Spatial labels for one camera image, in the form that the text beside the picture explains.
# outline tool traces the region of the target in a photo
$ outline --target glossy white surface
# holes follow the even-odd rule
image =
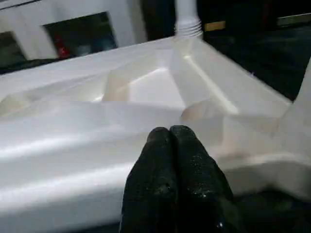
[[[13,109],[0,118],[1,232],[118,221],[126,177],[156,126],[190,126],[236,194],[275,186],[311,197],[309,157],[275,134],[290,102],[198,39],[16,72],[0,90]],[[17,97],[26,104],[16,108]]]
[[[280,120],[276,135],[284,140],[284,146],[293,153],[310,157],[311,152],[311,61],[295,102]]]

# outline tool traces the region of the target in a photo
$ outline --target dark floor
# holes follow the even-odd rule
[[[266,190],[236,198],[236,206],[250,233],[311,232],[311,204],[288,194]],[[117,233],[119,224],[70,233]]]

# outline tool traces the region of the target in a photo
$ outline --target white pipe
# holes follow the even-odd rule
[[[175,8],[177,15],[176,35],[181,37],[201,35],[201,21],[197,13],[196,0],[176,0]]]

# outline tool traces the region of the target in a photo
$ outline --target red object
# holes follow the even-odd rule
[[[59,58],[68,58],[70,57],[69,51],[66,49],[65,44],[60,36],[55,37],[55,46],[57,49],[57,53]]]

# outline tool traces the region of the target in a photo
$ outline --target finger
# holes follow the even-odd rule
[[[178,232],[243,232],[225,175],[186,126],[170,129],[179,184]]]
[[[226,196],[232,200],[233,194],[223,172],[195,133],[187,126],[173,126],[170,131],[182,190],[200,200],[210,196]]]
[[[156,128],[127,178],[120,232],[174,232],[176,182],[170,132]]]

